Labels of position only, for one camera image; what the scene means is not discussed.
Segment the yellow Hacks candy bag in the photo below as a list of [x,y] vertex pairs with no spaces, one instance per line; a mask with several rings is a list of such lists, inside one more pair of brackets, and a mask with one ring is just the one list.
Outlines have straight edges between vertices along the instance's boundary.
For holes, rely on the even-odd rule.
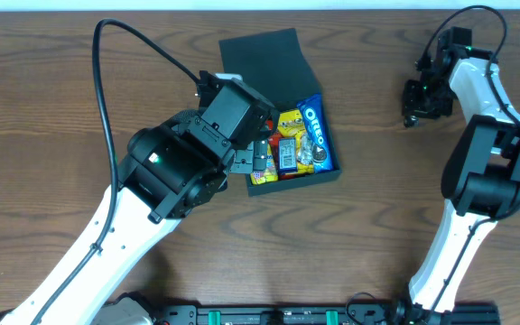
[[279,173],[281,175],[292,176],[313,174],[314,168],[311,158],[311,140],[307,136],[307,131],[304,127],[300,110],[295,109],[281,113],[279,116],[277,131],[282,136],[281,138],[292,137],[296,139],[297,171],[280,173],[279,167]]

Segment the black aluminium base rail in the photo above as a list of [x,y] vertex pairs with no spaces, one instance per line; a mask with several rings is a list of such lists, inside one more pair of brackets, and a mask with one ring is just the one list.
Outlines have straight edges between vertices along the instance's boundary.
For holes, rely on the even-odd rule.
[[164,305],[157,325],[501,325],[492,302],[464,302],[452,311],[423,309],[408,298],[383,301],[364,292],[342,305]]

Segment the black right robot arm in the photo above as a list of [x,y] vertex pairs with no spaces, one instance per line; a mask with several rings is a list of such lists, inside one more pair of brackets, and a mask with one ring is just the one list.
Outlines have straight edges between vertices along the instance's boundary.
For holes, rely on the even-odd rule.
[[473,47],[466,28],[440,27],[431,40],[436,53],[423,52],[420,78],[404,85],[404,125],[450,116],[455,103],[467,125],[441,176],[441,223],[407,294],[386,315],[392,324],[452,323],[478,248],[520,209],[520,115],[503,89],[496,54]]

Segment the blue Eclipse mints tin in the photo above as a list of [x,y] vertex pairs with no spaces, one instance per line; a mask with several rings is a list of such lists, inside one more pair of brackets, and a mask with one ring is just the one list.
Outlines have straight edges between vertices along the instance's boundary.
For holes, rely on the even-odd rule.
[[278,143],[280,173],[296,172],[296,139],[281,138]]

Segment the blue Oreo cookie pack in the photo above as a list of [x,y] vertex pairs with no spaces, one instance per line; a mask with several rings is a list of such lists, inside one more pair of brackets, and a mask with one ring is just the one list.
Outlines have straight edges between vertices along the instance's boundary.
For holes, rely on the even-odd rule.
[[302,121],[311,140],[311,158],[316,173],[334,169],[331,150],[323,122],[322,95],[315,94],[297,104]]

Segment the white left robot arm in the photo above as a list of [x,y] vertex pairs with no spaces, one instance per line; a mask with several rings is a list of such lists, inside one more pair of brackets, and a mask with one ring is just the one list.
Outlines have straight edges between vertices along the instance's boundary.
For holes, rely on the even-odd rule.
[[231,74],[201,72],[201,106],[136,133],[92,219],[42,284],[0,324],[89,324],[138,261],[225,185],[237,152],[278,110]]

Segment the dark green box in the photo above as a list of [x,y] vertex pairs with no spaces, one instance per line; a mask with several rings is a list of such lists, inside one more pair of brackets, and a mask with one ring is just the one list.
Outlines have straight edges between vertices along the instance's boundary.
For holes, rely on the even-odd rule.
[[[226,73],[240,75],[244,82],[268,98],[280,112],[321,96],[320,83],[305,60],[295,29],[262,32],[218,42]],[[335,181],[342,173],[324,101],[320,101],[319,130],[329,147],[331,169],[290,180],[254,185],[246,177],[250,197]]]

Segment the yellow Mentos gum bottle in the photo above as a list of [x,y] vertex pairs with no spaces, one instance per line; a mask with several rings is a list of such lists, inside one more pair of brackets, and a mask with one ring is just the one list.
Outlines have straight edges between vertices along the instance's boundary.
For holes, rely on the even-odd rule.
[[250,180],[253,185],[262,185],[268,182],[278,181],[277,168],[274,163],[274,157],[271,153],[266,156],[266,167],[261,172],[252,172]]

